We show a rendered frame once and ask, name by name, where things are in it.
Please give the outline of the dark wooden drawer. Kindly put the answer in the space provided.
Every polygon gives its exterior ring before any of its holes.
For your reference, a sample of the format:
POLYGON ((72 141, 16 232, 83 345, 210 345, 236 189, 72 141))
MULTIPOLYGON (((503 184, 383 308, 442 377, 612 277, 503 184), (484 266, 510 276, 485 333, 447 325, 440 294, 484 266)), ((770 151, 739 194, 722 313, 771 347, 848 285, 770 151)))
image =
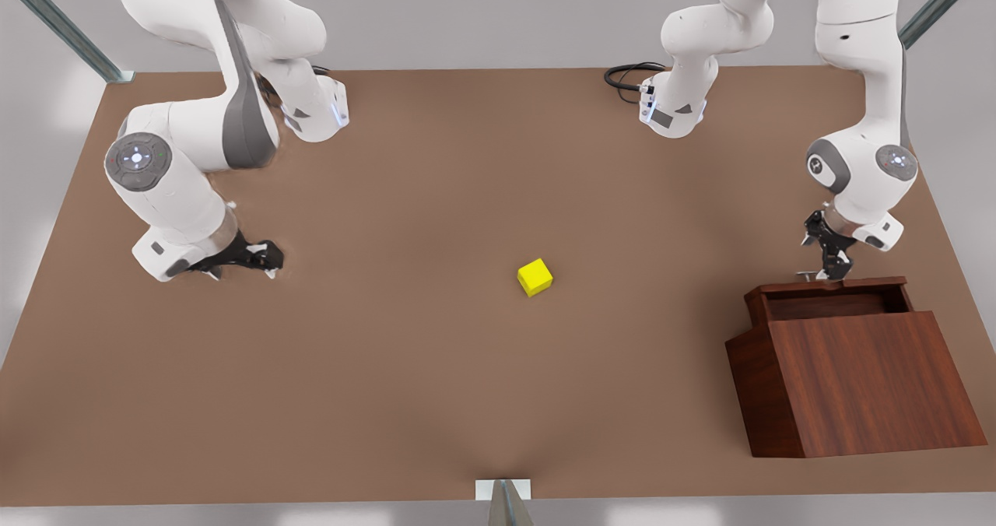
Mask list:
POLYGON ((840 281, 783 282, 751 289, 744 300, 753 325, 772 321, 826 319, 914 312, 907 279, 896 277, 840 281))

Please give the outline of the dark wooden cabinet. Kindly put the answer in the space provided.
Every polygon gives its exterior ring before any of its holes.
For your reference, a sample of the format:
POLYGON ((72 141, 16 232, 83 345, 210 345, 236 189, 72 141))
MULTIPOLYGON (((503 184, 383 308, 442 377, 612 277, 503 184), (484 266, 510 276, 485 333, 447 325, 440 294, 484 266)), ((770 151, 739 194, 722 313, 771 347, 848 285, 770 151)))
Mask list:
POLYGON ((754 458, 987 442, 932 312, 769 321, 725 348, 754 458))

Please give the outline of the yellow cube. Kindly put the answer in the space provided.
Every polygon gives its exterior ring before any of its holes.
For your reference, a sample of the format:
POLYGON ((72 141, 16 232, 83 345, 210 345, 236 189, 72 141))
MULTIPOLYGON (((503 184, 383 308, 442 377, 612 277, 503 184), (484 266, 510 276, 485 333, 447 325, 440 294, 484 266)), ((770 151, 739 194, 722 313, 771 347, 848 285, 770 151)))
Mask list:
POLYGON ((529 298, 545 291, 552 285, 552 273, 541 258, 520 267, 517 278, 529 298))

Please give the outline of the silver frame post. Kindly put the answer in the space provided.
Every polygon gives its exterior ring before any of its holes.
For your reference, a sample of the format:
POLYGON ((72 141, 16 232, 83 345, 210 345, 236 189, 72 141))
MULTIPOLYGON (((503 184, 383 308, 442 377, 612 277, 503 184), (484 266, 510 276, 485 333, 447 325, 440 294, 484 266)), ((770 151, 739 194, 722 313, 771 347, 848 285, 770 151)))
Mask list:
POLYGON ((532 498, 530 479, 478 479, 475 498, 489 502, 488 526, 534 526, 525 505, 532 498))
POLYGON ((133 71, 122 71, 51 0, 19 0, 107 84, 132 82, 133 71))
POLYGON ((910 50, 959 0, 928 0, 899 31, 903 47, 910 50))

